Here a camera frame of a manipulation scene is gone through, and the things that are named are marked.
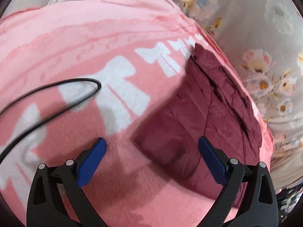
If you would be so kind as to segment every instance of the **maroon quilted fabric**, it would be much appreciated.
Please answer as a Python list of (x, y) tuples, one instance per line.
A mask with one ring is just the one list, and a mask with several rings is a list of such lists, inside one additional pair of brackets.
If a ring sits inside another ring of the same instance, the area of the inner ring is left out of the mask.
[[(216, 199), (216, 184), (198, 151), (205, 135), (241, 163), (256, 165), (262, 136), (251, 103), (229, 72), (201, 45), (188, 60), (182, 85), (140, 127), (135, 142), (154, 162), (190, 190)], [(244, 192), (241, 186), (235, 206)]]

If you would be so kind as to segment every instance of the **maroon jacket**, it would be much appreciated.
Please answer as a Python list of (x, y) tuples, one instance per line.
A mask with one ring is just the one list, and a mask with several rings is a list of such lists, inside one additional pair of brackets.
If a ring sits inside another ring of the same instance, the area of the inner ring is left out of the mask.
[[(198, 139), (205, 135), (229, 158), (256, 165), (261, 129), (248, 97), (211, 52), (196, 44), (185, 71), (180, 88), (139, 128), (135, 142), (177, 182), (216, 199), (222, 186), (214, 181), (201, 158)], [(243, 192), (242, 185), (237, 207)]]

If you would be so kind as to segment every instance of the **silver pin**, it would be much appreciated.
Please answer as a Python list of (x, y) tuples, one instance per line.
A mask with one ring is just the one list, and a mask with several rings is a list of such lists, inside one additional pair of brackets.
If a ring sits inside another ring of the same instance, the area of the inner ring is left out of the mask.
[(67, 162), (65, 162), (67, 166), (71, 166), (73, 163), (74, 161), (72, 159), (69, 159)]
[(39, 169), (43, 169), (43, 168), (45, 168), (45, 164), (43, 164), (43, 163), (42, 163), (42, 164), (40, 164), (40, 165), (38, 166), (38, 168), (39, 168)]
[(235, 158), (231, 158), (230, 163), (232, 163), (233, 165), (237, 165), (239, 163), (239, 161)]
[(266, 164), (265, 164), (264, 162), (262, 162), (262, 161), (259, 163), (259, 165), (260, 165), (262, 168), (265, 168), (265, 167), (266, 167)]

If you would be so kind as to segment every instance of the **black cable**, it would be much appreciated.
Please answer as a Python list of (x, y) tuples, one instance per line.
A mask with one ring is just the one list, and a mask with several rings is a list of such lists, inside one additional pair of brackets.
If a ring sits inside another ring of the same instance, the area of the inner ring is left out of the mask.
[(60, 116), (61, 114), (65, 113), (66, 111), (72, 109), (73, 107), (79, 105), (80, 103), (84, 102), (85, 100), (89, 99), (90, 97), (92, 97), (93, 95), (95, 95), (96, 93), (98, 93), (101, 90), (101, 82), (97, 79), (93, 79), (93, 78), (74, 78), (74, 79), (67, 79), (67, 80), (62, 80), (59, 82), (55, 82), (55, 83), (51, 83), (51, 84), (47, 84), (41, 87), (38, 87), (36, 89), (33, 89), (25, 94), (23, 94), (22, 96), (18, 97), (17, 99), (13, 100), (12, 102), (10, 102), (8, 105), (6, 105), (4, 107), (4, 109), (2, 109), (0, 111), (0, 116), (11, 106), (13, 106), (14, 104), (16, 104), (18, 101), (22, 100), (23, 98), (34, 94), (38, 91), (44, 90), (44, 89), (48, 89), (54, 86), (58, 86), (58, 85), (62, 85), (65, 83), (71, 83), (71, 82), (93, 82), (97, 84), (97, 89), (94, 90), (93, 92), (87, 94), (86, 96), (84, 96), (82, 99), (78, 100), (78, 101), (74, 101), (72, 103), (70, 103), (68, 105), (68, 107), (63, 108), (61, 111), (47, 117), (46, 119), (38, 122), (37, 124), (33, 125), (32, 127), (28, 128), (27, 130), (25, 130), (24, 132), (22, 132), (20, 135), (18, 135), (12, 142), (10, 142), (6, 148), (3, 150), (3, 152), (0, 154), (0, 164), (2, 163), (2, 161), (4, 160), (4, 158), (9, 154), (9, 152), (22, 140), (24, 139), (26, 136), (28, 136), (30, 133), (32, 133), (33, 131), (35, 131), (36, 129), (38, 129), (39, 127), (45, 125), (46, 123), (50, 122), (51, 120), (53, 120), (54, 118)]

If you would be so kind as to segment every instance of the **pink blanket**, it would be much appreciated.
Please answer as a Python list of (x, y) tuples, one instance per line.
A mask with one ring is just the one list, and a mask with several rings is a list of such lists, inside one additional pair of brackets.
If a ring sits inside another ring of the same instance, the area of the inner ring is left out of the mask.
[[(178, 88), (195, 42), (239, 79), (213, 40), (171, 0), (71, 1), (0, 21), (0, 109), (62, 79), (92, 77), (103, 87), (92, 100), (26, 137), (0, 165), (1, 193), (23, 223), (38, 164), (61, 165), (99, 136), (107, 141), (107, 154), (84, 192), (109, 226), (184, 227), (202, 220), (213, 201), (177, 185), (131, 140)], [(67, 84), (18, 103), (1, 116), (0, 151), (22, 130), (91, 88)], [(263, 136), (260, 160), (269, 166), (272, 137), (253, 108)]]

